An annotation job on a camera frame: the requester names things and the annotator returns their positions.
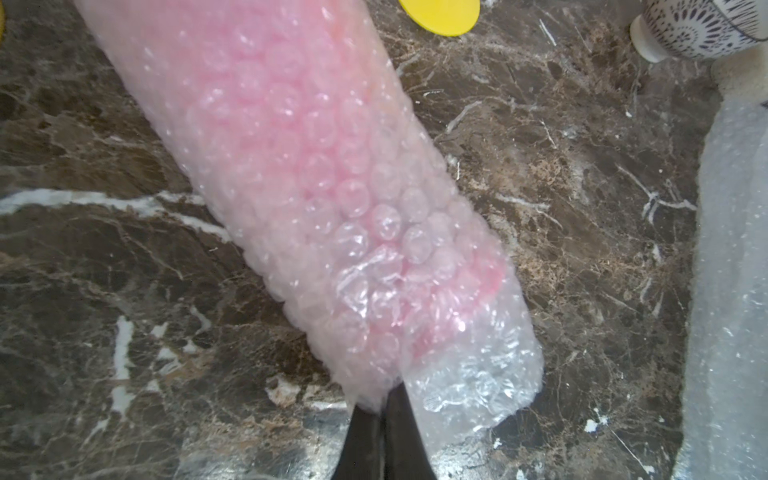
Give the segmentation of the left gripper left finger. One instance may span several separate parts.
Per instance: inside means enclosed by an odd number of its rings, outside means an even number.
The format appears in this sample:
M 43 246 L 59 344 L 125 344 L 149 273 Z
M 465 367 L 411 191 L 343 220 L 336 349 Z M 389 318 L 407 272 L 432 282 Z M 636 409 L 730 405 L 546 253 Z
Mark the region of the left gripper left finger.
M 384 475 L 384 422 L 355 406 L 332 480 L 380 480 Z

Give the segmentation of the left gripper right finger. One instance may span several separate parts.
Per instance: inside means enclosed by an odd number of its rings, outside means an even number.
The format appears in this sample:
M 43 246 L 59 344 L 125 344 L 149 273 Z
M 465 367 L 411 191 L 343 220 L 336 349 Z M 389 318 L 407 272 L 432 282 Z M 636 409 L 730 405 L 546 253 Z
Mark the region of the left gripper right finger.
M 389 393 L 383 422 L 384 478 L 436 480 L 404 383 Z

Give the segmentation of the pink bubble glass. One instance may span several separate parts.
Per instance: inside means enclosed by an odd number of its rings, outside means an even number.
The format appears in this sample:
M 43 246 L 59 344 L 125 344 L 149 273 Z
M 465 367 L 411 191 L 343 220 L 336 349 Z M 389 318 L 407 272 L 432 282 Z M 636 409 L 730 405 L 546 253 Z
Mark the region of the pink bubble glass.
M 194 190 L 352 403 L 405 383 L 425 444 L 498 425 L 544 360 L 361 1 L 80 1 Z

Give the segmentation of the clear bubble wrap sheet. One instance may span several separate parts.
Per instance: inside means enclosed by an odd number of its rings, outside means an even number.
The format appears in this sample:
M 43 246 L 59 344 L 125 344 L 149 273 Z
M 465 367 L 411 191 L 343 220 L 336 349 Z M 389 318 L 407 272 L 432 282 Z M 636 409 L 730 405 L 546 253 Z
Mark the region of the clear bubble wrap sheet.
M 726 99 L 698 173 L 675 479 L 767 476 L 767 110 Z

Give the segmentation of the yellow bubble glass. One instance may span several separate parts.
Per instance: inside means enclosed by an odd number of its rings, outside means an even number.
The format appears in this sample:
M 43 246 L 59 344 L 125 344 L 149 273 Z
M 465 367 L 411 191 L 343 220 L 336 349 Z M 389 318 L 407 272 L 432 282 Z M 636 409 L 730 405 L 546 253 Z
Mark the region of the yellow bubble glass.
M 481 10 L 479 0 L 399 0 L 399 4 L 417 25 L 444 37 L 471 31 Z

